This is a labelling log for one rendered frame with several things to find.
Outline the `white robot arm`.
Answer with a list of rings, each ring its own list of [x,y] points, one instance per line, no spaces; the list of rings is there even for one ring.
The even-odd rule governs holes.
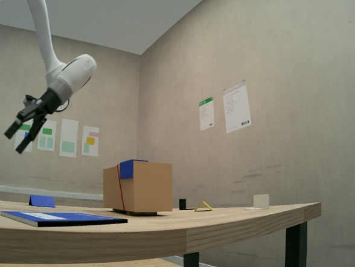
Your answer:
[[[59,61],[53,49],[45,0],[27,1],[31,8],[40,50],[46,66],[48,90],[54,91],[64,105],[93,76],[97,69],[96,61],[88,54],[78,56],[68,64]]]

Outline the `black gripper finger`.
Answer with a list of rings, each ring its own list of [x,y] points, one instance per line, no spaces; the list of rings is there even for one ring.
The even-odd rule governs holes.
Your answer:
[[[39,135],[40,131],[42,130],[44,124],[48,121],[46,115],[44,115],[40,122],[37,122],[34,119],[34,123],[31,127],[30,133],[28,136],[23,140],[23,142],[19,145],[16,149],[21,155],[27,149],[27,147],[31,144],[31,142],[35,142],[37,136]]]
[[[37,113],[36,111],[43,106],[44,102],[41,99],[37,99],[33,104],[29,105],[24,110],[20,111],[17,116],[18,119],[15,123],[9,128],[9,130],[5,133],[5,135],[12,140],[13,137],[18,133],[24,123],[34,119],[39,118],[45,115],[45,112]]]

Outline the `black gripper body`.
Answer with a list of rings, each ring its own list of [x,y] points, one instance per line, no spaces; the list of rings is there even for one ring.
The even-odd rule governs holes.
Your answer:
[[[38,109],[36,112],[39,114],[41,112],[45,112],[45,115],[54,114],[56,110],[62,105],[62,101],[59,96],[52,90],[47,90],[43,96],[40,98],[44,104]],[[43,116],[39,118],[34,118],[37,122],[40,122]]]

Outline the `blue notebook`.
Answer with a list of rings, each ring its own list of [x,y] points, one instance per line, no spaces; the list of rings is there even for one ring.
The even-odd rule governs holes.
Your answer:
[[[97,216],[84,213],[1,211],[1,216],[29,224],[34,227],[75,227],[128,223],[128,219]]]

